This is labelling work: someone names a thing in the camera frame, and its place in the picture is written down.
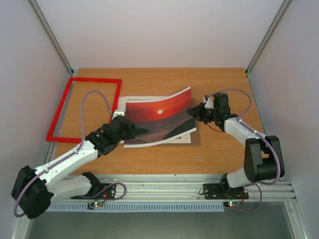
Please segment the red sunset photo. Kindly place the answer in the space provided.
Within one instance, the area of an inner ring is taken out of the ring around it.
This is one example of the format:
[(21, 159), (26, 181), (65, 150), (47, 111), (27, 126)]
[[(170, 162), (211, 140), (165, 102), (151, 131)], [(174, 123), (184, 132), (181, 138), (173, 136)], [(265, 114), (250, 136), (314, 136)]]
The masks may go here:
[(186, 111), (193, 107), (191, 87), (155, 100), (127, 100), (125, 116), (135, 125), (133, 140), (124, 148), (167, 144), (196, 131), (195, 119)]

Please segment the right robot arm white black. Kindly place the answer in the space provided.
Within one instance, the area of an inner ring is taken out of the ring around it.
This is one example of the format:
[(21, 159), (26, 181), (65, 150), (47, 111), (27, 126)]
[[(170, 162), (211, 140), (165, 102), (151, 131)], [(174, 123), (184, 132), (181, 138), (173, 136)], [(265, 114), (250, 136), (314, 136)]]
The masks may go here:
[(205, 96), (188, 114), (204, 124), (213, 122), (244, 146), (244, 166), (222, 175), (218, 184), (204, 184), (206, 199), (247, 199), (245, 187), (253, 183), (276, 184), (285, 174), (285, 166), (278, 137), (265, 135), (247, 125), (237, 114), (231, 113), (226, 93)]

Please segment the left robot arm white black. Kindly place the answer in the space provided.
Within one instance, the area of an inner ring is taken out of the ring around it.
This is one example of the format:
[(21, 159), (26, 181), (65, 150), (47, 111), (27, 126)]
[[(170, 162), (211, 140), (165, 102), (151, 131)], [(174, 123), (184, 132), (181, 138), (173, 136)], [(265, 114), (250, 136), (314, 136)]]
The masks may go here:
[(55, 160), (34, 169), (28, 165), (21, 168), (11, 192), (15, 200), (14, 216), (34, 219), (59, 201), (73, 197), (96, 199), (106, 188), (93, 173), (64, 178), (82, 165), (111, 153), (121, 141), (131, 139), (135, 139), (135, 125), (124, 116), (116, 116)]

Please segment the white mat board with glass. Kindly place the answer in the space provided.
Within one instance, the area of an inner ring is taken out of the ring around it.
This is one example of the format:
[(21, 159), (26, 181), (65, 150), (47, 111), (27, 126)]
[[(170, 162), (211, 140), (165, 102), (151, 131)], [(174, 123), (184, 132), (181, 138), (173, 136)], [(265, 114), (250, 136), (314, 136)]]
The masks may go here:
[[(163, 98), (163, 96), (126, 96), (126, 97), (119, 97), (118, 108), (117, 110), (126, 110), (126, 101), (127, 100), (155, 100)], [(170, 140), (168, 143), (170, 144), (187, 144), (191, 143), (191, 136), (190, 133), (184, 136), (181, 136), (176, 139)]]

